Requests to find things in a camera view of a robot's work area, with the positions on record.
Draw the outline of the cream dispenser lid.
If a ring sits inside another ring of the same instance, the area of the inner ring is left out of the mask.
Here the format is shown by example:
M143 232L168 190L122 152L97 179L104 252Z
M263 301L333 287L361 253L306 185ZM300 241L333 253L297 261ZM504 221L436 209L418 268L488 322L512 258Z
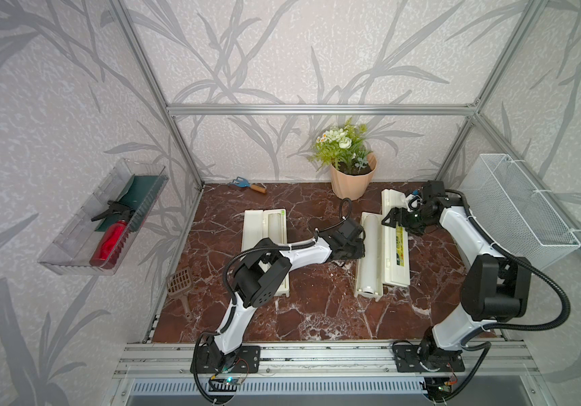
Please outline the cream dispenser lid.
M263 210L244 212L241 250L249 250L265 237L267 226L263 218Z
M407 208L406 197L393 189L381 192L382 281L385 285L407 288L411 284L408 233L391 216L393 209Z

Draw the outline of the cream dispenser box base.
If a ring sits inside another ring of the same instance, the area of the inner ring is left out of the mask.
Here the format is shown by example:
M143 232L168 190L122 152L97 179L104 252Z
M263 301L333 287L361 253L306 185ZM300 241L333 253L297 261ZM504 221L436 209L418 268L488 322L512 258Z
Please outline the cream dispenser box base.
M263 212L263 231L267 238L277 245L287 243L287 226L285 209L273 209ZM283 283L277 289L276 296L290 296L290 279L286 275Z

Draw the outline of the white plastic wrap roll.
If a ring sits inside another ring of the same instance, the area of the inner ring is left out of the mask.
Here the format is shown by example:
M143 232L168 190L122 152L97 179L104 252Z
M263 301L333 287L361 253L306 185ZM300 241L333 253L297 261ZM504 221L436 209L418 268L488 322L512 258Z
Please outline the white plastic wrap roll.
M365 256L360 264L360 288L365 297L379 298L382 289L378 287L379 220L378 215L368 214L363 224L365 230Z

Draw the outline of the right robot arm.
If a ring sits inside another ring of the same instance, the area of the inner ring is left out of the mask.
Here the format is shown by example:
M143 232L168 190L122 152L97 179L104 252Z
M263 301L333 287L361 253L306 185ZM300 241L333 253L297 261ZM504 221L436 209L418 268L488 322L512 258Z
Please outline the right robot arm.
M548 331L570 318L571 301L566 292L529 260L496 242L474 216L461 191L447 189L441 181L428 181L404 202L390 206L381 223L386 228L403 228L414 235L424 235L435 226L443 228L469 262L458 306L444 321L425 332L417 349L421 364L429 370L469 350L468 343L481 333L494 329ZM513 319L527 311L533 277L541 279L557 294L560 312L552 321L515 324Z

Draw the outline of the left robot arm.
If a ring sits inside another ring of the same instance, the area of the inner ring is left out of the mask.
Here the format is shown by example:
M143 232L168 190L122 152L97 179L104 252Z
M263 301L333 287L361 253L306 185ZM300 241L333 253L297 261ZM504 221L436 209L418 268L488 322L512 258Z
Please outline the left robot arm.
M293 271L329 262L364 257L365 231L350 213L341 213L335 225L312 232L312 238L277 244L270 238L235 255L223 269L222 282L229 305L219 327L199 334L191 372L220 374L236 365L246 330L259 308L272 301Z

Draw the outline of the potted green plant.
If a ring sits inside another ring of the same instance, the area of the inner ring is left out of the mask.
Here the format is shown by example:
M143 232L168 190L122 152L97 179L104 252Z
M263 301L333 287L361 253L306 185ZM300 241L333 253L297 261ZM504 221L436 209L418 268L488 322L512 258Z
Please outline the potted green plant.
M315 139L309 161L326 167L332 189L341 199L361 198L372 182L376 158L366 139L367 126L348 118L343 125L333 125Z

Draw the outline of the blue garden trowel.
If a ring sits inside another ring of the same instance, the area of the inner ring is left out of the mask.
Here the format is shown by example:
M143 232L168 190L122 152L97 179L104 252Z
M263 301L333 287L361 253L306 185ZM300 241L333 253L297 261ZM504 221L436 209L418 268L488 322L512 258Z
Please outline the blue garden trowel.
M233 185L242 189L251 189L263 195L267 193L267 188L265 186L260 184L253 184L243 177L234 178L231 182L229 182L229 185Z

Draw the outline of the brown drain grate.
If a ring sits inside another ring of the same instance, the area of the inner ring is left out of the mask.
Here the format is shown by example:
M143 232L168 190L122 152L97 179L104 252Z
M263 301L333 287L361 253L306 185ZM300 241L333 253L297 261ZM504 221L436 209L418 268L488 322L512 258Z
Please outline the brown drain grate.
M194 286L191 270L186 267L176 271L167 277L166 283L167 294L172 299L177 299L181 302L186 320L191 321L192 311L188 302L188 296L191 294Z

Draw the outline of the green cloth in tray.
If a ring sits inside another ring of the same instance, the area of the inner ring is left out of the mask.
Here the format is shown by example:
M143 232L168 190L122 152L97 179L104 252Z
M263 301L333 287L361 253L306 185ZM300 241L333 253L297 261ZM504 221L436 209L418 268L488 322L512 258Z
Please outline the green cloth in tray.
M129 232L135 233L143 220L148 215L149 210L155 203L160 190L168 180L165 176L133 175L122 190L118 202L130 206L134 210L132 220L129 223ZM99 220L95 231L105 232L111 226L118 215Z

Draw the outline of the red spray bottle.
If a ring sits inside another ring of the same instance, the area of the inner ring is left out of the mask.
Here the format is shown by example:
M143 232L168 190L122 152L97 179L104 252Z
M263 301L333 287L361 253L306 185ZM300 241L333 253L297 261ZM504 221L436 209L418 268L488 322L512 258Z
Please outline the red spray bottle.
M102 213L91 218L92 222L118 215L116 221L104 232L98 243L89 264L93 267L111 269L118 262L121 250L129 235L129 223L132 220L134 210L118 201L108 201L108 208Z

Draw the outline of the clear wall tray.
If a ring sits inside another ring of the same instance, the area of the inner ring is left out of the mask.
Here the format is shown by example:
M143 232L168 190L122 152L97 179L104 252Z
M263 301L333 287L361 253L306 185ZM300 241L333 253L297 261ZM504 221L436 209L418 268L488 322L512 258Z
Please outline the clear wall tray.
M114 275L168 181L162 164L120 159L38 263L60 276Z

